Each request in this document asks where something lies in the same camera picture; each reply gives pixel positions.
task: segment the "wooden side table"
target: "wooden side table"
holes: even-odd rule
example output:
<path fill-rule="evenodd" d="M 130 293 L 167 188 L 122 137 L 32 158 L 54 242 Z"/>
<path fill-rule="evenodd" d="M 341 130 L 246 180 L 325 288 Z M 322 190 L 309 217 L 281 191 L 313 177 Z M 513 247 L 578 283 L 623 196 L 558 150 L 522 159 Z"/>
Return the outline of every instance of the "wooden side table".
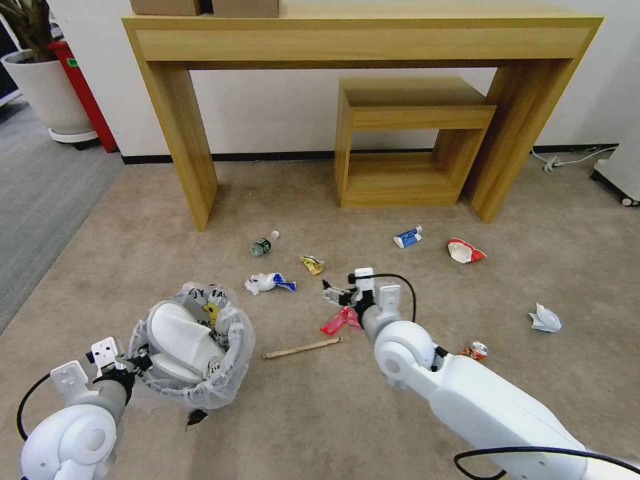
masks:
<path fill-rule="evenodd" d="M 497 108 L 465 184 L 490 222 L 601 22 L 510 0 L 285 0 L 273 19 L 123 19 L 200 231 L 217 178 L 190 70 L 497 67 Z"/>
<path fill-rule="evenodd" d="M 340 80 L 334 174 L 343 207 L 450 205 L 495 111 L 460 77 Z M 358 130 L 440 129 L 432 153 L 351 153 Z"/>

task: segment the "crushed can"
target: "crushed can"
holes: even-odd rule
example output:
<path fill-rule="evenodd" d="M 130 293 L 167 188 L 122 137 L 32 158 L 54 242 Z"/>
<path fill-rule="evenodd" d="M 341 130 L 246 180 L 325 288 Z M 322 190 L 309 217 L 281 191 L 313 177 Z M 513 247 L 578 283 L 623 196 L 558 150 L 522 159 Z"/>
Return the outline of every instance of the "crushed can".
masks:
<path fill-rule="evenodd" d="M 489 355 L 489 348 L 482 342 L 474 341 L 471 342 L 470 346 L 463 348 L 460 351 L 460 355 L 482 361 Z"/>

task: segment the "red fire extinguisher box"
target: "red fire extinguisher box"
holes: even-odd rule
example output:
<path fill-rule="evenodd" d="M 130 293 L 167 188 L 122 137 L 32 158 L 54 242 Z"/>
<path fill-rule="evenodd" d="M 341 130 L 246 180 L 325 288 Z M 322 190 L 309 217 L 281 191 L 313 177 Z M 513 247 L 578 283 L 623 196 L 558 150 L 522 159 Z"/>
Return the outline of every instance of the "red fire extinguisher box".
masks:
<path fill-rule="evenodd" d="M 102 116 L 100 107 L 98 107 L 98 104 L 95 102 L 95 98 L 93 98 L 93 94 L 87 85 L 84 75 L 82 75 L 82 72 L 78 67 L 78 63 L 73 57 L 69 45 L 67 42 L 62 40 L 50 43 L 47 46 L 53 50 L 55 55 L 58 57 L 58 60 L 60 60 L 60 63 L 62 63 L 62 68 L 64 68 L 76 95 L 78 95 L 78 99 L 84 107 L 93 129 L 98 134 L 100 143 L 102 143 L 102 146 L 107 153 L 113 152 L 118 148 L 118 145 L 111 134 L 111 130 L 109 130 L 109 126 L 107 125 L 104 116 Z"/>

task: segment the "plastic bottle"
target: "plastic bottle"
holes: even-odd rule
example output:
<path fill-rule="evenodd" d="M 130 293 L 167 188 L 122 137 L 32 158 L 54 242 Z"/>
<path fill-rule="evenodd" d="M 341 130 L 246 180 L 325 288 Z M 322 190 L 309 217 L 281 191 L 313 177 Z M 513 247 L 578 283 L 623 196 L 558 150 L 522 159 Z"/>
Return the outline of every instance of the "plastic bottle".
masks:
<path fill-rule="evenodd" d="M 258 240 L 257 242 L 254 242 L 254 244 L 251 246 L 251 248 L 249 249 L 249 251 L 251 252 L 251 254 L 254 257 L 260 257 L 262 255 L 264 255 L 266 252 L 268 252 L 269 250 L 271 250 L 271 246 L 273 244 L 273 242 L 280 236 L 280 232 L 278 232 L 278 230 L 274 230 L 271 232 L 269 238 L 267 239 L 266 237 L 262 237 L 260 240 Z"/>

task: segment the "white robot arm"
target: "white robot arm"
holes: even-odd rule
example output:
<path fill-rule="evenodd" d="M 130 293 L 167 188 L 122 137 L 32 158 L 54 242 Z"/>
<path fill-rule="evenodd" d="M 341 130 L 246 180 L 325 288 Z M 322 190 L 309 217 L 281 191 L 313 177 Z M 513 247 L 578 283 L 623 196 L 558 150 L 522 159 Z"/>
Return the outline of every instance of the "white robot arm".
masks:
<path fill-rule="evenodd" d="M 106 476 L 115 461 L 117 425 L 135 376 L 150 366 L 144 353 L 133 363 L 119 357 L 115 339 L 108 337 L 94 343 L 87 354 L 95 367 L 73 360 L 53 369 L 49 376 L 65 396 L 65 408 L 42 421 L 28 437 L 21 422 L 29 394 L 25 396 L 18 410 L 19 430 L 27 437 L 20 457 L 24 478 L 101 480 Z"/>
<path fill-rule="evenodd" d="M 323 296 L 358 313 L 378 367 L 392 386 L 428 400 L 435 416 L 477 449 L 549 447 L 547 452 L 492 455 L 514 479 L 638 479 L 618 466 L 552 453 L 564 449 L 590 455 L 538 400 L 477 361 L 449 354 L 420 325 L 402 320 L 400 285 L 375 285 L 374 277 L 370 268 L 357 269 L 349 276 L 352 288 L 337 289 L 325 282 Z"/>

